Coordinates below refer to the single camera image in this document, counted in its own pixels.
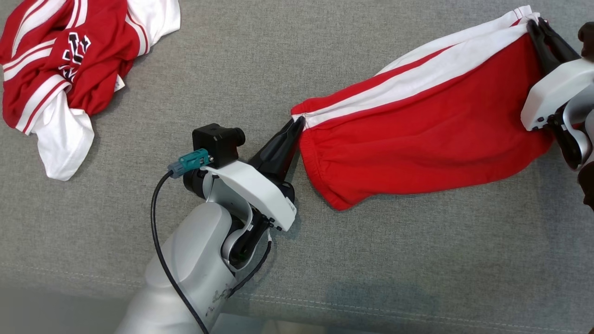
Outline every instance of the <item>white stitching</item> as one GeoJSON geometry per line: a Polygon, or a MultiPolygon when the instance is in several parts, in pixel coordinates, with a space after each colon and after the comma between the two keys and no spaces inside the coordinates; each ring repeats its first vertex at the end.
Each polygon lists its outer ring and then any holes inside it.
{"type": "Polygon", "coordinates": [[[84,277],[61,276],[61,275],[56,275],[54,273],[32,272],[31,270],[27,270],[27,269],[7,268],[7,270],[13,270],[13,271],[16,271],[16,272],[29,272],[29,273],[39,274],[39,275],[52,275],[52,276],[62,277],[62,278],[82,279],[82,280],[85,280],[85,281],[91,281],[91,282],[97,282],[97,283],[104,283],[104,284],[125,285],[125,286],[131,286],[133,288],[139,288],[141,286],[141,285],[133,285],[133,284],[125,284],[125,283],[98,281],[96,279],[90,279],[90,278],[84,278],[84,277]]]}
{"type": "Polygon", "coordinates": [[[497,326],[508,326],[508,327],[518,327],[518,328],[528,328],[528,329],[554,330],[554,331],[557,331],[557,332],[566,332],[566,333],[583,333],[583,334],[587,333],[587,332],[581,332],[579,330],[565,330],[565,329],[553,329],[553,328],[544,328],[544,327],[521,326],[521,325],[518,325],[518,324],[505,324],[505,323],[496,323],[496,322],[482,322],[482,321],[479,321],[479,320],[469,320],[469,319],[461,319],[461,318],[431,316],[429,314],[408,313],[408,312],[393,311],[393,310],[382,310],[380,308],[368,308],[368,307],[363,307],[363,306],[351,306],[351,305],[324,303],[324,302],[321,302],[321,301],[302,300],[302,299],[296,299],[296,298],[275,297],[275,296],[256,295],[256,294],[244,294],[244,293],[241,293],[241,292],[239,292],[238,294],[239,295],[244,295],[244,296],[249,296],[249,297],[253,296],[253,297],[261,297],[261,298],[275,298],[275,299],[281,299],[281,300],[300,301],[300,302],[303,302],[303,303],[314,303],[314,304],[332,305],[332,306],[338,306],[338,307],[360,308],[360,309],[369,310],[369,311],[381,311],[381,312],[385,312],[385,313],[407,314],[407,315],[410,315],[410,316],[438,318],[438,319],[455,320],[455,321],[461,321],[461,322],[484,323],[484,324],[497,325],[497,326]]]}
{"type": "Polygon", "coordinates": [[[473,325],[473,324],[449,323],[449,322],[442,322],[442,321],[436,321],[436,320],[426,320],[426,319],[413,319],[413,318],[405,318],[405,317],[399,317],[399,316],[389,316],[388,314],[377,314],[377,313],[360,312],[360,311],[340,310],[338,308],[328,308],[328,307],[319,307],[319,306],[311,306],[311,305],[300,305],[300,304],[284,303],[282,301],[258,300],[258,299],[253,299],[253,298],[249,298],[248,299],[248,298],[241,298],[241,297],[238,297],[238,298],[239,299],[243,299],[243,300],[248,300],[248,301],[249,300],[259,301],[259,302],[262,302],[262,303],[275,303],[275,304],[284,304],[284,305],[295,305],[295,306],[303,306],[303,307],[312,307],[312,308],[319,308],[320,310],[330,310],[330,311],[340,311],[340,312],[348,312],[348,313],[367,314],[367,315],[370,315],[370,316],[390,317],[390,318],[397,318],[397,319],[403,319],[403,320],[411,320],[411,321],[415,321],[415,322],[441,323],[441,324],[450,324],[450,325],[453,325],[453,326],[465,326],[465,327],[474,327],[474,328],[483,328],[483,329],[505,330],[506,332],[539,334],[537,332],[527,332],[525,330],[513,330],[513,329],[496,328],[496,327],[485,327],[485,326],[476,326],[476,325],[473,325]]]}
{"type": "Polygon", "coordinates": [[[4,267],[21,267],[21,268],[42,270],[42,271],[45,271],[45,272],[62,273],[62,274],[66,274],[66,275],[77,275],[77,276],[84,276],[84,277],[101,278],[101,279],[107,279],[108,281],[124,281],[124,282],[132,282],[132,283],[142,283],[141,281],[132,281],[130,279],[124,279],[124,278],[110,278],[110,277],[104,277],[104,276],[80,274],[80,273],[73,273],[73,272],[61,272],[59,270],[44,269],[44,268],[30,267],[30,266],[23,266],[23,265],[20,265],[20,264],[11,264],[11,263],[4,263],[4,262],[0,262],[0,266],[4,266],[4,267]]]}

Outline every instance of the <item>clothing tag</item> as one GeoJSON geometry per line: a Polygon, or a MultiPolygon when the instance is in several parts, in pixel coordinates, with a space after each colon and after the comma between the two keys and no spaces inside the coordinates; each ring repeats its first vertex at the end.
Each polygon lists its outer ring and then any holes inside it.
{"type": "Polygon", "coordinates": [[[115,79],[115,88],[113,89],[113,91],[117,92],[118,90],[124,88],[124,86],[126,86],[126,84],[118,74],[115,79]]]}
{"type": "Polygon", "coordinates": [[[291,200],[289,200],[288,197],[285,197],[285,200],[287,200],[287,203],[289,203],[289,206],[290,206],[291,210],[293,210],[293,213],[297,214],[297,208],[295,207],[295,205],[293,205],[293,202],[291,202],[291,200]]]}

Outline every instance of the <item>red and white jersey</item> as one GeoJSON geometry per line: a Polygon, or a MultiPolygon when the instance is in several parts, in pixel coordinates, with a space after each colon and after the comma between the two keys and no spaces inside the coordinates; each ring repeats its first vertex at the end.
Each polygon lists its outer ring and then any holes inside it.
{"type": "Polygon", "coordinates": [[[530,6],[434,40],[376,76],[296,105],[314,187],[337,210],[379,194],[484,184],[518,173],[552,138],[520,111],[541,79],[530,6]]]}
{"type": "Polygon", "coordinates": [[[24,0],[0,39],[2,116],[36,133],[48,176],[68,179],[134,58],[179,29],[177,0],[24,0]]]}

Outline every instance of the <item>cable connector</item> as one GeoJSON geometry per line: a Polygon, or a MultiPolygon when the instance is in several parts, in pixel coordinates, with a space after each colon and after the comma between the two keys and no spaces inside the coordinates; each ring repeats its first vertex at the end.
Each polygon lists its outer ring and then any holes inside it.
{"type": "Polygon", "coordinates": [[[199,149],[185,156],[181,156],[177,162],[167,166],[167,169],[173,172],[171,178],[177,179],[183,174],[204,167],[213,161],[213,157],[208,155],[207,150],[199,149]]]}

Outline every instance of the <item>gray tablecloth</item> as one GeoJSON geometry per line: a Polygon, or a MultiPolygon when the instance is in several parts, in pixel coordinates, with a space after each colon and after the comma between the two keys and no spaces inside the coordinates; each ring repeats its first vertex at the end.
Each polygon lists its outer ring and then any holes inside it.
{"type": "MultiPolygon", "coordinates": [[[[17,0],[2,0],[2,22],[17,0]]],[[[524,5],[506,1],[181,0],[164,37],[94,117],[89,156],[48,179],[35,136],[0,126],[0,283],[129,298],[153,256],[149,201],[191,131],[244,129],[242,158],[290,108],[364,80],[432,39],[524,5]]],[[[531,3],[572,46],[591,0],[531,3]]],[[[398,333],[586,333],[594,325],[594,214],[558,148],[518,175],[336,212],[291,174],[298,219],[226,311],[398,333]]],[[[365,182],[353,175],[352,182],[365,182]]],[[[199,199],[167,183],[164,238],[199,199]]]]}

